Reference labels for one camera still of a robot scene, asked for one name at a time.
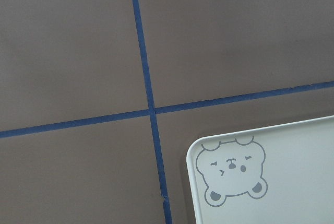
gray surface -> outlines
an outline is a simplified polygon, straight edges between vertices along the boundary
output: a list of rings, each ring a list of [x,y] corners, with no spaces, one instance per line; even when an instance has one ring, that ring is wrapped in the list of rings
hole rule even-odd
[[[0,145],[0,223],[164,223],[148,117]]]
[[[334,79],[334,0],[139,0],[156,106]]]
[[[131,0],[0,7],[0,130],[147,108]]]
[[[195,216],[186,152],[200,137],[334,115],[334,88],[159,114],[158,124],[174,224]]]

blue tape line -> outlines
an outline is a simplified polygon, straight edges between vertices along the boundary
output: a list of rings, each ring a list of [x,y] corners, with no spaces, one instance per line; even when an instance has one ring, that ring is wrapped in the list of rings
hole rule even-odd
[[[219,98],[219,99],[213,99],[213,100],[204,100],[204,101],[190,102],[190,103],[184,103],[184,104],[178,104],[178,105],[169,105],[166,107],[156,108],[156,114],[170,113],[170,112],[189,110],[189,109],[194,109],[194,108],[203,108],[203,107],[209,107],[212,105],[222,105],[222,104],[228,104],[228,103],[234,103],[234,102],[240,102],[240,101],[246,101],[246,100],[255,100],[255,99],[261,99],[261,98],[273,97],[273,96],[279,96],[279,95],[288,95],[290,93],[306,92],[306,91],[318,90],[318,89],[329,88],[329,87],[334,87],[334,81],[316,83],[316,84],[311,84],[311,85],[303,85],[303,86],[292,87],[292,88],[276,89],[276,90],[264,91],[264,92],[255,92],[255,93],[249,93],[246,95],[231,96],[231,97],[225,97],[225,98]]]
[[[167,192],[166,177],[165,177],[165,171],[164,171],[164,165],[163,165],[163,159],[162,159],[160,137],[159,137],[158,124],[157,124],[157,116],[156,116],[156,112],[154,108],[151,77],[150,77],[150,71],[149,71],[149,66],[148,66],[148,61],[147,61],[147,52],[146,52],[146,46],[145,46],[144,32],[143,32],[142,23],[141,23],[139,0],[132,0],[132,3],[134,7],[142,71],[144,73],[147,103],[148,103],[149,115],[150,115],[150,120],[151,120],[152,135],[153,135],[153,144],[154,144],[154,150],[156,153],[160,191],[161,191],[162,197],[164,198],[163,210],[165,214],[165,222],[166,224],[172,224],[172,216],[171,216],[171,209],[170,209],[168,192]]]
[[[92,118],[87,118],[87,119],[66,121],[66,122],[53,123],[53,124],[47,124],[47,125],[41,125],[41,126],[25,127],[25,128],[14,129],[14,130],[2,131],[0,132],[0,138],[13,137],[13,136],[24,135],[24,134],[34,134],[34,133],[76,127],[76,126],[98,124],[98,123],[103,123],[103,122],[132,119],[132,118],[148,116],[148,115],[149,115],[149,112],[146,109],[146,110],[140,110],[140,111],[134,111],[134,112],[111,114],[111,115],[106,115],[106,116],[92,117]]]

cartoon bear face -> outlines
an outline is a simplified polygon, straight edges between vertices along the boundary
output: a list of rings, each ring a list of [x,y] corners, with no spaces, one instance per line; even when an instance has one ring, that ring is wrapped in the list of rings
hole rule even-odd
[[[245,193],[259,199],[267,192],[267,182],[262,178],[265,151],[253,140],[247,144],[236,139],[219,142],[212,150],[202,145],[196,168],[207,186],[205,200],[210,206],[221,206],[227,197]]]

gray bear outline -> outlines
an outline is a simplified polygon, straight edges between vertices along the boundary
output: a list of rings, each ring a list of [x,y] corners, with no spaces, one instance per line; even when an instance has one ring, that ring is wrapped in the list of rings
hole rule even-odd
[[[242,192],[242,193],[239,193],[239,194],[226,195],[226,196],[225,196],[225,199],[223,200],[223,202],[222,202],[221,204],[219,204],[219,205],[213,205],[213,204],[209,203],[208,200],[207,200],[207,192],[208,192],[208,190],[210,189],[210,186],[209,186],[208,183],[206,182],[204,174],[199,170],[198,165],[197,165],[197,161],[198,161],[198,157],[199,157],[199,156],[201,155],[201,153],[203,153],[204,151],[209,151],[209,152],[211,152],[211,151],[216,151],[218,148],[220,148],[221,145],[224,145],[224,144],[227,144],[227,143],[236,143],[236,144],[238,144],[238,145],[240,145],[240,146],[247,146],[247,145],[249,145],[250,143],[255,143],[255,144],[257,144],[258,146],[261,147],[261,149],[263,150],[263,153],[264,153],[264,159],[263,159],[263,161],[262,161],[262,163],[261,163],[261,175],[260,175],[260,179],[262,179],[262,180],[264,181],[266,190],[265,190],[265,192],[263,193],[263,195],[261,195],[260,197],[254,197],[254,196],[252,196],[252,195],[249,193],[249,190],[248,190],[248,191],[245,191],[245,192]],[[239,142],[237,141],[237,139],[235,138],[234,140],[232,140],[232,141],[230,141],[230,142],[221,142],[221,141],[219,141],[218,147],[216,147],[215,149],[207,149],[207,148],[204,147],[203,144],[201,144],[201,146],[202,146],[203,150],[202,150],[202,151],[197,155],[197,157],[196,157],[196,169],[197,169],[197,171],[202,175],[203,181],[204,181],[205,185],[207,186],[207,188],[206,188],[206,190],[205,190],[205,192],[204,192],[204,198],[205,198],[205,201],[206,201],[206,203],[207,203],[208,205],[210,205],[210,206],[212,206],[212,207],[220,207],[220,206],[222,206],[222,205],[226,202],[227,197],[240,196],[240,195],[243,195],[243,194],[246,194],[246,193],[247,193],[251,198],[253,198],[253,199],[260,199],[260,198],[262,198],[262,197],[264,197],[264,196],[266,195],[266,193],[267,193],[267,191],[268,191],[268,183],[267,183],[267,181],[263,178],[263,164],[264,164],[264,162],[265,162],[265,160],[266,160],[266,152],[265,152],[265,150],[264,150],[264,148],[263,148],[262,145],[260,145],[258,142],[255,142],[255,141],[254,141],[254,136],[252,136],[252,140],[249,141],[249,142],[246,143],[246,144],[239,143]]]

silicone mat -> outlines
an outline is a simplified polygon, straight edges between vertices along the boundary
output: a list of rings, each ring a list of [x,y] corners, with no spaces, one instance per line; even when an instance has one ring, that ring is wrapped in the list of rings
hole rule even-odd
[[[333,223],[334,116],[195,141],[198,224]]]

